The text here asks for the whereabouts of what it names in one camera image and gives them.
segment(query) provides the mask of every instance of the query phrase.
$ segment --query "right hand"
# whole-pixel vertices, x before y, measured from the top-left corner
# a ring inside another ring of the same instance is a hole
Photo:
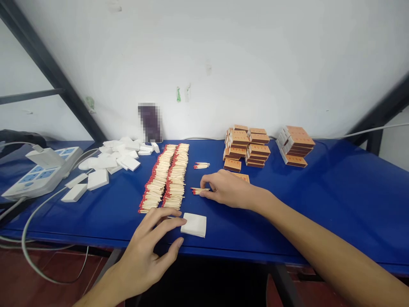
[[[204,175],[200,188],[210,184],[213,191],[202,191],[201,197],[217,201],[232,208],[255,210],[255,206],[264,203],[273,194],[263,188],[256,187],[231,172],[221,169],[217,173]]]

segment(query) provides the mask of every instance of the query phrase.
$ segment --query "hand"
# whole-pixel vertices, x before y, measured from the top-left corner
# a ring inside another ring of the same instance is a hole
[[[200,181],[200,188],[205,188],[207,182],[213,192],[202,191],[200,196],[232,208],[255,210],[258,204],[265,203],[266,198],[274,197],[271,192],[245,182],[224,169],[204,175]]]
[[[162,257],[154,254],[153,248],[168,231],[186,224],[180,215],[181,212],[173,208],[153,208],[146,214],[120,261],[105,274],[115,287],[113,295],[118,302],[148,290],[175,262],[182,237],[176,239]]]

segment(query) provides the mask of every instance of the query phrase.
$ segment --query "blue table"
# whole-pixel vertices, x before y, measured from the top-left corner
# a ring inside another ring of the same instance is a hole
[[[183,141],[190,144],[186,173],[186,198],[181,211],[207,217],[206,238],[185,235],[182,254],[205,255],[305,264],[299,252],[265,219],[246,210],[232,209],[194,196],[204,174],[223,167],[223,141]],[[166,141],[160,144],[178,144]],[[86,148],[90,142],[60,142],[54,148]],[[339,235],[392,273],[409,273],[409,172],[357,148],[347,141],[317,141],[306,158],[307,168],[284,165],[275,142],[263,169],[247,167],[254,185],[272,191],[283,202]],[[20,149],[15,157],[29,150]],[[119,171],[110,184],[88,191],[77,203],[63,203],[60,195],[40,210],[30,225],[28,237],[36,240],[91,246],[124,248],[142,218],[138,206],[157,159],[156,153],[141,156],[135,171]],[[194,162],[209,162],[207,169],[194,170]],[[16,159],[4,166],[0,160],[0,192],[32,167],[27,159]],[[78,175],[71,174],[63,183]],[[40,197],[0,234],[21,236],[31,212],[47,196]],[[167,247],[180,236],[174,230],[160,243]]]

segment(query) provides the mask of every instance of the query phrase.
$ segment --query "forearm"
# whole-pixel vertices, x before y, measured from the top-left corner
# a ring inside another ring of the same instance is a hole
[[[357,306],[403,306],[409,288],[358,249],[273,194],[254,204],[344,298]]]
[[[116,289],[111,267],[101,280],[74,307],[115,307],[122,299]]]

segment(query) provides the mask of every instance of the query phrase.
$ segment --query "power strip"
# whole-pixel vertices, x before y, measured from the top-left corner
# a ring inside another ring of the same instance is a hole
[[[34,198],[52,192],[83,153],[79,147],[58,149],[55,152],[65,160],[62,166],[44,169],[36,165],[2,196],[17,201],[23,196]]]

